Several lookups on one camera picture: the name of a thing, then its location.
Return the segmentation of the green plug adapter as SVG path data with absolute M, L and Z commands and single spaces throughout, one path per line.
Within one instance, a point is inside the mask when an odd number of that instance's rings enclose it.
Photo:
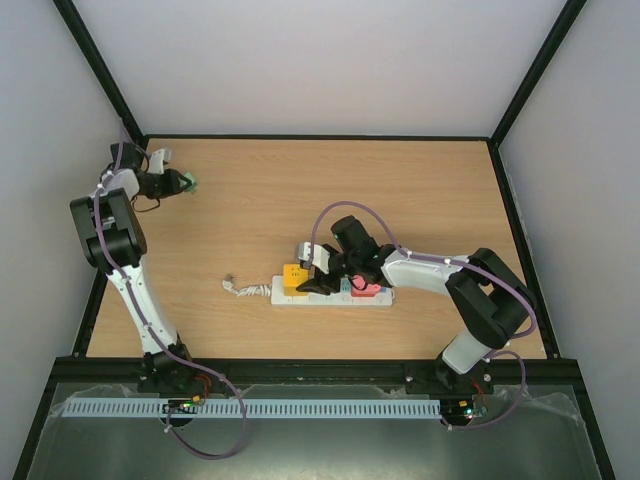
M 197 185 L 198 185 L 195 177 L 190 172 L 186 172 L 184 174 L 184 177 L 186 178 L 186 181 L 187 181 L 187 183 L 185 184 L 184 191 L 187 193 L 193 194 L 196 191 Z

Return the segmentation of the white power strip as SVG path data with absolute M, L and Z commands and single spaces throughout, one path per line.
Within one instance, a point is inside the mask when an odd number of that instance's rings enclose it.
M 288 297 L 284 295 L 282 275 L 272 277 L 271 305 L 274 307 L 304 308 L 389 308 L 393 305 L 394 292 L 384 288 L 384 292 L 373 298 L 356 298 L 340 292 L 328 296 L 309 293 L 306 296 Z

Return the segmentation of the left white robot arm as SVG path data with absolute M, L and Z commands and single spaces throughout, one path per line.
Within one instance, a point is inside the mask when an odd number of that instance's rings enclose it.
M 168 148 L 148 154 L 122 141 L 111 153 L 95 190 L 70 203 L 76 232 L 85 258 L 114 285 L 135 324 L 143 351 L 140 389 L 188 395 L 198 389 L 191 355 L 146 273 L 148 247 L 133 203 L 140 196 L 161 202 L 191 190 L 194 181 L 168 166 Z

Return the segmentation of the yellow cube socket adapter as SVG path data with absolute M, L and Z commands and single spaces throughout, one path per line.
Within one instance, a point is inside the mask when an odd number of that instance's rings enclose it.
M 285 264 L 282 270 L 282 285 L 285 296 L 306 296 L 307 292 L 298 290 L 298 287 L 309 280 L 309 271 L 299 264 Z

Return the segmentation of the red cube socket adapter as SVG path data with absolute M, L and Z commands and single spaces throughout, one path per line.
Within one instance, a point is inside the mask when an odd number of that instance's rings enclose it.
M 381 285 L 368 283 L 363 277 L 355 275 L 349 280 L 351 284 L 351 295 L 356 298 L 373 298 L 383 293 Z

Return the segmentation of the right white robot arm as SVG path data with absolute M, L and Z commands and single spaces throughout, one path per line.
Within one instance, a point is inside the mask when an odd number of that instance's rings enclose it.
M 296 257 L 311 278 L 301 293 L 329 296 L 344 279 L 384 288 L 416 288 L 450 297 L 464 323 L 461 333 L 436 358 L 435 378 L 445 390 L 460 390 L 477 363 L 519 335 L 529 319 L 537 325 L 535 297 L 519 277 L 491 249 L 469 256 L 439 256 L 412 252 L 394 244 L 378 244 L 353 216 L 331 228 L 339 247 L 302 242 Z

